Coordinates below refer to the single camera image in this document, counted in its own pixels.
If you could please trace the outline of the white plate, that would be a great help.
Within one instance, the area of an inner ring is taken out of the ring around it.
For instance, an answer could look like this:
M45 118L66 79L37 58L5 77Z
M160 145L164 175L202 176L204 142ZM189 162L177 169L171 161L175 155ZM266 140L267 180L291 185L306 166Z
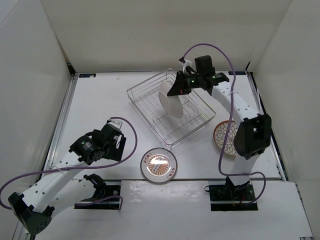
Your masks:
M172 84L162 81L158 88L158 98L164 111L174 118L181 119L184 116L183 106L178 96L167 96Z
M222 121L220 122L214 129L213 131L213 140L216 144L216 146L222 150L223 149L223 144L224 144L224 140L226 137L226 133L227 133L227 127L228 127L229 121ZM231 122L230 124L230 129L229 132L227 134L227 140L226 140L226 144L224 147L224 153L229 155L229 156L236 156L236 150L234 147L234 138L236 136L238 127L236 125L236 123L234 121Z

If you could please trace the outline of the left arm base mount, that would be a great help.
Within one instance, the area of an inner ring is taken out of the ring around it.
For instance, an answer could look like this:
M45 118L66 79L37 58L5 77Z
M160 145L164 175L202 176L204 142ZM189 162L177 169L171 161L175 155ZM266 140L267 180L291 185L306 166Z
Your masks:
M121 200L121 181L106 181L106 186L91 198L86 198L74 205L77 210L119 210Z

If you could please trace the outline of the metal wire dish rack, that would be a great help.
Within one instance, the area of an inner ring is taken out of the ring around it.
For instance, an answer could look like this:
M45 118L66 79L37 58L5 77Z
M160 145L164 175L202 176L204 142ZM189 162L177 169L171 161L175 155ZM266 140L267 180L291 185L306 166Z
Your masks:
M126 91L137 111L168 150L206 126L216 115L195 91L179 96L182 118L167 113L159 99L160 85L162 82L172 85L175 79L176 73L169 68Z

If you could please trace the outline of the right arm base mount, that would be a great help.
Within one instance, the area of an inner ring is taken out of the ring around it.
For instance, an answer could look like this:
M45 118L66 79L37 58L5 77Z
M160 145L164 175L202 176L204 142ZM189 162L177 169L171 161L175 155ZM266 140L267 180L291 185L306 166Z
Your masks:
M232 195L222 184L207 185L204 191L209 193L210 210L212 212L257 211L253 186L249 184L245 189Z

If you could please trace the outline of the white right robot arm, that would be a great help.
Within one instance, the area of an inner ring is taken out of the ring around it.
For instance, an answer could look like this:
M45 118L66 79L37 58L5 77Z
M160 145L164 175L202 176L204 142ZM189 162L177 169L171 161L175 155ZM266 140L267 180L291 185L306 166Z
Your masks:
M225 174L224 188L226 197L236 200L249 184L256 160L271 144L271 117L250 107L235 92L234 83L224 73L215 71L209 55L195 59L195 70L184 57L179 61L183 64L183 69L177 72L167 96L188 95L193 89L201 88L228 111L237 126L233 140L236 158L230 173Z

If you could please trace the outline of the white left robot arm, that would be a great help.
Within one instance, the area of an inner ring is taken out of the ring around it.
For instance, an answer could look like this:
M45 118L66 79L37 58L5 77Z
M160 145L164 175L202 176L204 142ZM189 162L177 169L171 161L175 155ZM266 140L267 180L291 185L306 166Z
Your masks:
M84 175L82 180L72 180L83 167L100 159L121 160L126 142L121 127L121 121L108 120L101 130L79 137L52 173L23 193L9 196L13 213L31 236L42 232L53 217L72 205L85 199L103 198L106 184L99 175L93 173Z

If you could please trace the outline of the plate with orange sunburst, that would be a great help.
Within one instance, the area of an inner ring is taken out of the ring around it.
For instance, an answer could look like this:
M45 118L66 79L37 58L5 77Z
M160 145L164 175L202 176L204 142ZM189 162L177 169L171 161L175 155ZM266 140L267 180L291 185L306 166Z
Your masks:
M178 162L175 155L162 147L147 151L140 161L142 176L150 183L163 185L170 182L176 175Z

